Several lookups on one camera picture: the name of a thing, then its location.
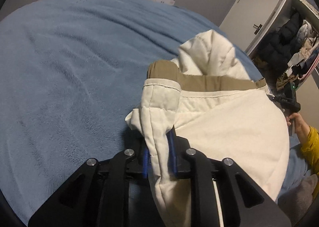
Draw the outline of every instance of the metal screw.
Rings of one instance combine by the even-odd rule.
[[[87,164],[89,166],[94,166],[96,163],[97,163],[97,161],[94,158],[90,158],[90,159],[87,160]]]
[[[126,156],[132,156],[132,155],[134,155],[134,153],[135,153],[135,151],[132,150],[132,149],[127,149],[127,150],[124,151],[124,154]]]
[[[225,158],[224,159],[224,163],[227,165],[227,166],[231,166],[234,164],[234,161],[230,158]]]
[[[195,155],[195,154],[196,154],[196,150],[194,150],[194,149],[187,149],[187,150],[186,150],[186,153],[187,153],[188,155]]]

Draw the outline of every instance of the white garment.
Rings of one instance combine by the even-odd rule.
[[[173,60],[185,74],[249,79],[235,47],[210,30],[179,47]],[[176,134],[208,158],[230,157],[273,199],[282,186],[289,157],[283,113],[268,99],[266,87],[245,91],[190,92],[168,79],[147,79],[141,105],[126,122],[144,136],[151,155],[149,181],[166,226],[190,226],[189,180],[170,175],[166,133]]]

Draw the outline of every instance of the blue blanket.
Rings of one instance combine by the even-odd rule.
[[[0,189],[25,224],[87,158],[105,160],[129,144],[124,118],[149,64],[210,29],[219,31],[148,0],[41,0],[0,23]],[[162,226],[147,187],[132,186],[130,209],[132,226]]]

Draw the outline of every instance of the closet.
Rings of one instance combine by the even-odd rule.
[[[282,0],[246,53],[271,90],[299,88],[319,63],[319,11],[313,0]]]

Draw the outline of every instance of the door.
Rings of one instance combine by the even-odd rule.
[[[280,0],[236,0],[220,29],[243,51],[254,40]]]

